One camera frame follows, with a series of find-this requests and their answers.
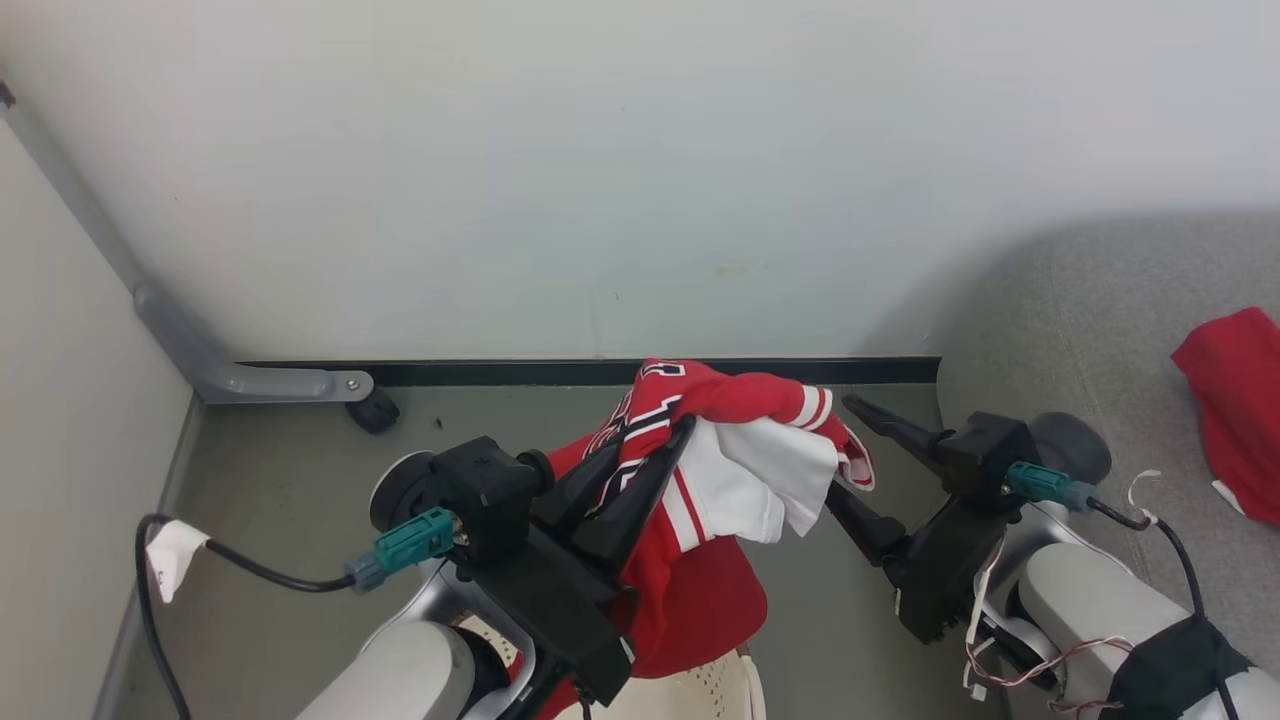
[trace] gray fabric surface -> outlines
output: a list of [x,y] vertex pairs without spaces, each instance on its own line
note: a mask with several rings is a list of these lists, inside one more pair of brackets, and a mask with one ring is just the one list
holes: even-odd
[[[1280,529],[1240,516],[1210,487],[1199,411],[1169,359],[1193,328],[1249,305],[1280,319],[1280,215],[1062,231],[1020,247],[972,299],[943,352],[938,404],[948,427],[979,409],[1084,419],[1111,446],[1101,495],[1116,507],[1137,473],[1161,470],[1162,480],[1139,483],[1135,500],[1183,538],[1211,620],[1280,676]],[[1097,514],[1076,527],[1190,607],[1162,534]]]

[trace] metal bracket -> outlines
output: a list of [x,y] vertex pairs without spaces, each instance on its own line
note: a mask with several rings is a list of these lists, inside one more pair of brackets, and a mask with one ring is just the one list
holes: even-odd
[[0,79],[0,115],[133,293],[138,318],[205,402],[355,402],[369,397],[374,389],[369,373],[250,368],[233,363],[227,350],[204,333],[177,300],[146,277],[110,218],[49,135],[44,120],[29,102],[18,102],[12,87]]
[[355,402],[374,389],[374,378],[360,370],[250,368],[232,363],[225,350],[197,329],[178,301],[148,282],[133,291],[133,309],[210,405]]

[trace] red and white jersey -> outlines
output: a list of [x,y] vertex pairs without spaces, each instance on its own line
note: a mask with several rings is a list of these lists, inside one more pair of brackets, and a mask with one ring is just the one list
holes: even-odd
[[874,487],[870,455],[835,415],[835,401],[829,389],[763,373],[724,375],[690,360],[646,360],[600,429],[549,454],[561,477],[621,434],[618,468],[599,500],[604,507],[627,491],[676,421],[698,418],[623,571],[641,598],[631,626],[635,676],[710,662],[763,624],[764,593],[730,536],[777,542],[785,523],[803,536],[833,480]]

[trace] black cable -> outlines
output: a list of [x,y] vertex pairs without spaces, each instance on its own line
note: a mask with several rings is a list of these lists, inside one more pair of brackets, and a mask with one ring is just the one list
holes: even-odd
[[234,550],[227,547],[225,544],[212,538],[205,542],[205,547],[207,547],[209,550],[214,551],[218,555],[221,555],[223,557],[229,560],[232,565],[236,565],[242,570],[248,570],[250,573],[257,575],[259,578],[262,578],[269,583],[275,583],[282,588],[289,588],[291,591],[334,592],[334,591],[347,589],[356,584],[356,578],[351,575],[343,575],[335,580],[323,580],[319,583],[311,580],[300,580],[298,578],[291,578],[284,573],[276,573],[270,568],[266,568],[264,565],[260,565],[250,560],[248,557],[244,557],[243,555],[236,552]]
[[[170,521],[173,521],[173,518],[163,512],[152,512],[142,518],[138,523],[138,530],[133,537],[133,570],[137,575],[136,582],[138,592],[138,610],[142,614],[142,633],[147,638],[147,647],[151,650],[151,657],[155,660],[156,669],[160,671],[160,679],[164,680],[164,685],[169,691],[169,697],[173,698],[174,708],[178,710],[178,719],[191,720],[191,710],[187,707],[187,700],[182,696],[182,688],[178,687],[178,678],[173,674],[173,667],[169,666],[169,659],[165,657],[164,648],[160,647],[160,635],[156,633],[155,610],[151,606],[151,587],[147,583],[147,534],[151,532],[152,525],[164,525]],[[335,580],[324,580],[319,583],[300,580],[298,578],[265,568],[212,538],[205,541],[205,547],[225,557],[237,568],[248,570],[264,580],[300,592],[334,592],[356,584],[356,579],[351,575],[343,575]]]
[[1132,530],[1146,530],[1147,528],[1151,527],[1151,518],[1143,518],[1142,520],[1130,520],[1119,510],[1112,509],[1110,505],[1102,502],[1096,496],[1089,497],[1088,500],[1084,501],[1084,503]]
[[1156,527],[1160,532],[1165,533],[1169,542],[1174,546],[1174,552],[1178,553],[1178,560],[1183,564],[1183,571],[1187,573],[1187,584],[1192,589],[1192,612],[1197,616],[1204,616],[1204,598],[1201,597],[1199,580],[1196,579],[1196,568],[1192,568],[1192,559],[1187,555],[1187,547],[1183,546],[1183,541],[1178,538],[1174,529],[1169,527],[1169,523],[1164,520],[1156,520]]
[[[1151,518],[1143,518],[1142,521],[1130,520],[1097,497],[1091,497],[1085,502],[1089,507],[1102,512],[1107,518],[1111,518],[1126,528],[1146,530],[1151,527]],[[1192,557],[1187,553],[1187,546],[1183,544],[1178,533],[1169,527],[1169,523],[1157,519],[1156,527],[1160,528],[1160,532],[1165,533],[1166,538],[1169,538],[1170,544],[1174,546],[1174,552],[1178,553],[1179,562],[1183,564],[1183,573],[1187,574],[1187,585],[1192,592],[1192,614],[1207,623],[1208,620],[1204,618],[1204,598],[1201,594],[1199,580],[1196,578],[1196,568],[1192,566]],[[1213,684],[1217,687],[1217,694],[1222,700],[1222,708],[1226,711],[1228,720],[1240,720],[1239,711],[1235,710],[1235,701],[1231,698],[1231,691],[1226,687],[1226,680],[1221,676],[1216,676],[1213,678]]]
[[191,720],[191,710],[187,707],[187,698],[182,697],[182,688],[178,687],[178,678],[169,666],[169,659],[160,647],[160,635],[156,633],[155,612],[151,610],[151,587],[147,584],[147,533],[151,525],[164,524],[173,520],[168,515],[152,512],[142,518],[138,523],[138,532],[133,536],[133,570],[137,574],[138,610],[142,612],[142,634],[147,638],[147,647],[151,648],[151,657],[156,661],[156,670],[160,670],[160,679],[173,698],[173,706],[178,710],[179,720]]
[[1215,678],[1215,682],[1217,696],[1222,698],[1222,708],[1226,710],[1226,720],[1240,720],[1240,711],[1235,708],[1235,701],[1231,700],[1231,691],[1226,688],[1226,680]]

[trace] teal connector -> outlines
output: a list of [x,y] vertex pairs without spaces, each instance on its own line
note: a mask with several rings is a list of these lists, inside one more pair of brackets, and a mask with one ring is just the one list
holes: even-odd
[[374,551],[347,565],[347,574],[356,579],[356,594],[364,594],[424,560],[439,557],[453,550],[453,514],[440,507],[387,530],[374,541]]
[[1073,512],[1092,512],[1088,500],[1097,495],[1096,487],[1071,479],[1071,475],[1032,465],[1030,462],[1014,462],[1005,474],[1009,489],[1021,495],[1032,502],[1051,500],[1065,505]]

